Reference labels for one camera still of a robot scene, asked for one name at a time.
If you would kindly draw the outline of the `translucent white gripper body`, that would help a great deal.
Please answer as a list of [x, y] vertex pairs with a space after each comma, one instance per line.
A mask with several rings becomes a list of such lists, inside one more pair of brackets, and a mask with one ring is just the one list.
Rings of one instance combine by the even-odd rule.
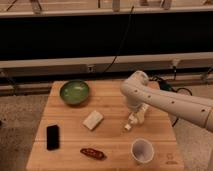
[[128, 120], [131, 125], [142, 124], [145, 120], [145, 115], [148, 111], [149, 105], [143, 103], [139, 108], [130, 112]]

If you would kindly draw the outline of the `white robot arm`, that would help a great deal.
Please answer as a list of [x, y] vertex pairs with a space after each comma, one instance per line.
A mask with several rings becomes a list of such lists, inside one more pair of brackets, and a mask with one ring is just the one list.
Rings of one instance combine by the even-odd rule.
[[145, 103], [213, 133], [212, 99], [150, 88], [148, 81], [147, 74], [138, 70], [121, 84], [121, 93], [132, 111]]

